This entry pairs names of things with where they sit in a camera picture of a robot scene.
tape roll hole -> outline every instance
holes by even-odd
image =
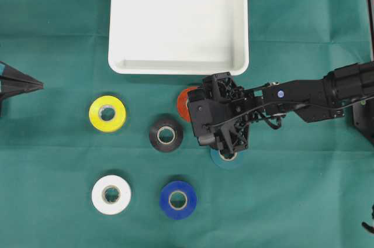
[[[161,144],[171,144],[175,140],[175,131],[172,127],[163,126],[157,131],[157,140]]]
[[[183,210],[187,206],[187,195],[182,191],[173,191],[169,195],[169,204],[174,210]]]
[[[104,121],[111,121],[116,116],[116,110],[112,105],[104,105],[99,110],[99,117]]]
[[[107,204],[114,204],[120,197],[120,191],[115,185],[110,185],[103,190],[102,196]]]
[[[234,159],[236,159],[238,153],[234,153],[233,156],[231,156],[229,159],[225,158],[225,156],[223,154],[221,154],[221,151],[219,150],[218,153],[220,154],[220,157],[221,159],[223,159],[224,161],[233,161]]]

blue dot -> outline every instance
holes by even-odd
[[[285,93],[283,92],[283,90],[279,90],[278,91],[278,98],[283,98],[285,96]]]

white tray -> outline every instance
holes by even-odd
[[[108,60],[121,74],[241,74],[247,0],[112,0]]]

robotic arm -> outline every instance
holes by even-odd
[[[374,98],[374,63],[338,68],[321,80],[273,82],[252,89],[238,86],[230,73],[213,74],[188,97],[199,144],[230,158],[248,148],[251,123],[264,121],[278,129],[288,112],[310,123],[340,118],[344,108],[366,104]]]

white tape roll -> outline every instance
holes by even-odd
[[[118,197],[114,201],[108,201],[106,192],[112,189],[118,192]],[[92,203],[99,212],[105,215],[122,212],[128,206],[130,200],[131,188],[121,177],[115,175],[104,176],[93,186]]]

